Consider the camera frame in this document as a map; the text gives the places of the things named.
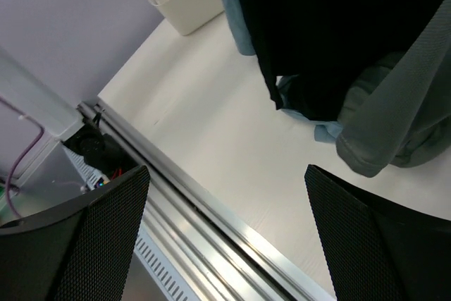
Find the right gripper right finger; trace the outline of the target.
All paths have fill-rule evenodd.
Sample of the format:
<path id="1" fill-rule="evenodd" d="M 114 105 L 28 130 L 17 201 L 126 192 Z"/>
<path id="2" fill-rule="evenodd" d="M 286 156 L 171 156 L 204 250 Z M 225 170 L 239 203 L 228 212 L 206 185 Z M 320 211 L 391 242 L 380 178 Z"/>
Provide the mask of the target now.
<path id="1" fill-rule="evenodd" d="M 316 165 L 304 181 L 338 300 L 450 299 L 450 221 Z"/>

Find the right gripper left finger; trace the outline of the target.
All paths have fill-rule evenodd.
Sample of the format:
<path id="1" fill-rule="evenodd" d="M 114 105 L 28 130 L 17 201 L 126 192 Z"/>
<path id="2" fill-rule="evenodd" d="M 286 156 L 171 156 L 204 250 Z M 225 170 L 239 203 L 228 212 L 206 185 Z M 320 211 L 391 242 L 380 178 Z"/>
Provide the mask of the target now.
<path id="1" fill-rule="evenodd" d="M 120 300 L 150 184 L 146 166 L 1 227 L 2 300 Z"/>

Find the dark grey t shirt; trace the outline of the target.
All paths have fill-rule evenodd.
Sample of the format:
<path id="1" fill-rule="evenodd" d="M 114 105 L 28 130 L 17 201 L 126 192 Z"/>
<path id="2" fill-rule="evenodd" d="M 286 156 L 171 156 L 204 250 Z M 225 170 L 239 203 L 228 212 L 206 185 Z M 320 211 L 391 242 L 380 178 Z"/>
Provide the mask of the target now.
<path id="1" fill-rule="evenodd" d="M 450 0 L 347 118 L 335 148 L 367 178 L 389 164 L 425 164 L 450 147 Z"/>

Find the black t shirt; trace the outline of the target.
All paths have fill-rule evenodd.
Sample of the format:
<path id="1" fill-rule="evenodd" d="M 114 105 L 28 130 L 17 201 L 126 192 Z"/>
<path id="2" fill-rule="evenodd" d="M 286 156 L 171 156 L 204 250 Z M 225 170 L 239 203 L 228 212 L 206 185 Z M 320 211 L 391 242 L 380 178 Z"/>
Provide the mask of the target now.
<path id="1" fill-rule="evenodd" d="M 277 109 L 280 76 L 291 106 L 334 121 L 350 85 L 386 54 L 410 48 L 443 0 L 239 0 Z"/>

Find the teal t shirt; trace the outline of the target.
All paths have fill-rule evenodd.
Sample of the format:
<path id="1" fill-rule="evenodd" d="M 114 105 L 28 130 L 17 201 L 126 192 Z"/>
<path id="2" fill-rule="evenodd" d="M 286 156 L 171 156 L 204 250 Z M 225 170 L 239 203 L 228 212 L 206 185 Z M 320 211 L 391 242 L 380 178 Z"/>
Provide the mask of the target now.
<path id="1" fill-rule="evenodd" d="M 239 0 L 221 0 L 237 50 L 244 56 L 255 55 Z"/>

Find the light blue cloth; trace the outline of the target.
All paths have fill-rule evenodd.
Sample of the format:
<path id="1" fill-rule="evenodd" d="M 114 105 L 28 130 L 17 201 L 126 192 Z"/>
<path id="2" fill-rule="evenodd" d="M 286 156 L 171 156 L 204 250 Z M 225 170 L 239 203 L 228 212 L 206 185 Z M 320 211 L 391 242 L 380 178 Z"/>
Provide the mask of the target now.
<path id="1" fill-rule="evenodd" d="M 278 81 L 277 87 L 283 100 L 281 111 L 296 121 L 312 126 L 313 136 L 316 142 L 335 143 L 336 138 L 342 132 L 342 125 L 340 123 L 337 121 L 312 121 L 292 108 L 292 105 L 288 100 L 288 90 L 291 82 L 295 78 L 296 76 L 283 76 Z"/>

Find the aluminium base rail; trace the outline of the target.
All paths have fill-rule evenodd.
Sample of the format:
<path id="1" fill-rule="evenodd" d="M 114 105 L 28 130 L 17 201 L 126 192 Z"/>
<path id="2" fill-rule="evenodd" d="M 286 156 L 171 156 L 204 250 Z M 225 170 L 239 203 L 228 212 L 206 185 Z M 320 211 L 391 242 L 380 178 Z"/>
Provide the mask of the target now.
<path id="1" fill-rule="evenodd" d="M 282 255 L 192 176 L 100 105 L 79 105 L 98 118 L 151 182 L 141 224 L 198 300 L 329 300 L 330 294 Z"/>

